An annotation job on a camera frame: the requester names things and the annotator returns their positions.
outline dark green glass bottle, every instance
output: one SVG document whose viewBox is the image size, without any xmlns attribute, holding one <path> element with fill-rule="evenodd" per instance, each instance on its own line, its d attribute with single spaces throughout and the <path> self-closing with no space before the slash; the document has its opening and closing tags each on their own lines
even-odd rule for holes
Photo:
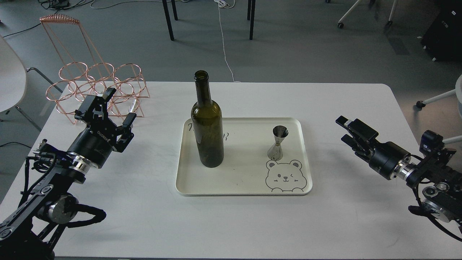
<svg viewBox="0 0 462 260">
<path fill-rule="evenodd" d="M 197 103 L 191 110 L 191 119 L 197 148 L 202 164 L 213 168 L 220 165 L 224 157 L 221 109 L 210 98 L 207 72 L 196 71 L 194 81 L 196 82 Z"/>
</svg>

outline white cable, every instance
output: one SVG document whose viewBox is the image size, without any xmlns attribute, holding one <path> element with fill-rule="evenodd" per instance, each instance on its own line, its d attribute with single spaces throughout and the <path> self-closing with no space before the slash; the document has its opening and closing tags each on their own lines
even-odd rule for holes
<svg viewBox="0 0 462 260">
<path fill-rule="evenodd" d="M 231 9 L 234 7 L 236 4 L 236 0 L 233 0 L 232 6 L 228 3 L 226 3 L 225 0 L 213 0 L 215 3 L 218 3 L 218 7 L 220 8 L 225 8 L 225 9 Z"/>
<path fill-rule="evenodd" d="M 218 20 L 220 21 L 220 30 L 221 30 L 221 39 L 223 41 L 223 54 L 225 55 L 225 62 L 226 65 L 228 66 L 228 69 L 231 71 L 231 77 L 233 82 L 239 82 L 234 80 L 234 73 L 232 72 L 230 65 L 228 64 L 228 61 L 226 60 L 226 52 L 225 52 L 225 37 L 223 36 L 223 28 L 221 27 L 221 12 L 220 12 L 220 4 L 218 4 Z"/>
</svg>

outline white tray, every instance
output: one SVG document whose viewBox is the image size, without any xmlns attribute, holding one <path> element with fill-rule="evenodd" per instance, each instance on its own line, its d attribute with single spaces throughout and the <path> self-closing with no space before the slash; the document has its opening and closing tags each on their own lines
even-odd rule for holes
<svg viewBox="0 0 462 260">
<path fill-rule="evenodd" d="M 273 127 L 287 127 L 283 158 L 271 161 Z M 305 195 L 313 187 L 300 122 L 294 118 L 223 118 L 225 158 L 202 165 L 191 119 L 184 123 L 176 189 L 184 196 Z"/>
</svg>

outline jigger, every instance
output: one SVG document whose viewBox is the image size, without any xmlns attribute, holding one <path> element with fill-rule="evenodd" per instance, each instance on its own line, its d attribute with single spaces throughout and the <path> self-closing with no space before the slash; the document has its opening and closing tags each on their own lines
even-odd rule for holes
<svg viewBox="0 0 462 260">
<path fill-rule="evenodd" d="M 289 131 L 287 130 L 287 127 L 283 125 L 278 125 L 273 128 L 273 134 L 274 134 L 274 140 L 276 141 L 273 146 L 268 150 L 268 158 L 270 158 L 273 161 L 278 161 L 282 159 L 282 147 L 281 143 L 284 140 L 284 138 L 289 135 Z"/>
</svg>

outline bear cartoon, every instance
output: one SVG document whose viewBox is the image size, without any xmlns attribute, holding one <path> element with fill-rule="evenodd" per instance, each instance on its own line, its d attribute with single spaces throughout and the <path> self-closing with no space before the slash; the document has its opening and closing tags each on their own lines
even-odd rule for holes
<svg viewBox="0 0 462 260">
<path fill-rule="evenodd" d="M 303 191 L 306 187 L 307 181 L 301 171 L 302 164 L 297 160 L 289 163 L 270 160 L 266 163 L 266 168 L 268 168 L 268 175 L 265 181 L 271 192 L 275 190 L 293 192 L 295 189 Z"/>
</svg>

